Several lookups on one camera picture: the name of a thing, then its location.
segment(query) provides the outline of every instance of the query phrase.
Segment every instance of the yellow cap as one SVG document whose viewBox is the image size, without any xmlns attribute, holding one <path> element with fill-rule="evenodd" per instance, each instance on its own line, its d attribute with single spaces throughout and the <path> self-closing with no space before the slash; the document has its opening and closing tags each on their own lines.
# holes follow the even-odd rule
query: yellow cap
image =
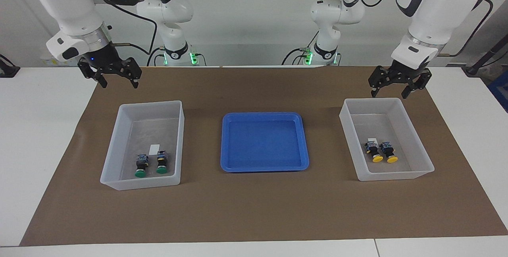
<svg viewBox="0 0 508 257">
<path fill-rule="evenodd" d="M 399 158 L 393 156 L 393 157 L 390 157 L 388 158 L 388 160 L 386 160 L 388 163 L 395 163 L 396 161 L 399 161 Z"/>
<path fill-rule="evenodd" d="M 377 157 L 372 158 L 372 161 L 374 163 L 381 162 L 382 160 L 383 160 L 383 157 L 381 157 L 381 156 L 377 156 Z"/>
</svg>

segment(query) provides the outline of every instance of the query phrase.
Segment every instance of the blue tray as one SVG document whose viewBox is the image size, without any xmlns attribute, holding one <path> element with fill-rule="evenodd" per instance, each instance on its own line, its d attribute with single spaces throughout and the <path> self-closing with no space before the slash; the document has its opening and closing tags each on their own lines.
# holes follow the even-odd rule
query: blue tray
<svg viewBox="0 0 508 257">
<path fill-rule="evenodd" d="M 229 113 L 223 119 L 221 167 L 227 172 L 305 170 L 309 154 L 294 112 Z"/>
</svg>

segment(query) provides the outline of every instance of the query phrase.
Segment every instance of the blue box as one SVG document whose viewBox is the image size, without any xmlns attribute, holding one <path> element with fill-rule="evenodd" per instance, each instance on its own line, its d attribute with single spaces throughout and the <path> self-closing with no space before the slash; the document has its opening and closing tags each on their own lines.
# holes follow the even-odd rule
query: blue box
<svg viewBox="0 0 508 257">
<path fill-rule="evenodd" d="M 221 167 L 226 172 L 288 172 L 308 166 L 299 114 L 252 112 L 224 116 Z"/>
</svg>

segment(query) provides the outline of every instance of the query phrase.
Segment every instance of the green cap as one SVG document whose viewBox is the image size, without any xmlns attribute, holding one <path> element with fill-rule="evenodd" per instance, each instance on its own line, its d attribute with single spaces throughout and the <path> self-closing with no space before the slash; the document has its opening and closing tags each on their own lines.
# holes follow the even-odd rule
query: green cap
<svg viewBox="0 0 508 257">
<path fill-rule="evenodd" d="M 138 178 L 144 178 L 146 176 L 146 172 L 145 170 L 136 170 L 134 175 Z"/>
<path fill-rule="evenodd" d="M 159 174 L 165 174 L 165 173 L 167 173 L 167 168 L 165 166 L 160 166 L 157 168 L 157 172 Z"/>
</svg>

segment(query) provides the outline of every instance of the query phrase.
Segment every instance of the plastic bin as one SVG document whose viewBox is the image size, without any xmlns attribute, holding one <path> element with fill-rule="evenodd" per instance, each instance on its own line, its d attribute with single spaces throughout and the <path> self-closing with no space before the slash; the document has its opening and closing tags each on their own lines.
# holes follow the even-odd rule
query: plastic bin
<svg viewBox="0 0 508 257">
<path fill-rule="evenodd" d="M 100 182 L 116 190 L 179 184 L 183 124 L 181 101 L 121 105 Z M 157 144 L 167 152 L 167 173 L 156 172 L 156 156 L 150 155 L 146 177 L 135 177 L 137 156 L 149 154 L 150 146 Z"/>
<path fill-rule="evenodd" d="M 434 171 L 400 99 L 345 99 L 339 117 L 360 181 L 414 179 Z M 372 162 L 363 147 L 368 138 L 391 142 L 399 161 Z"/>
</svg>

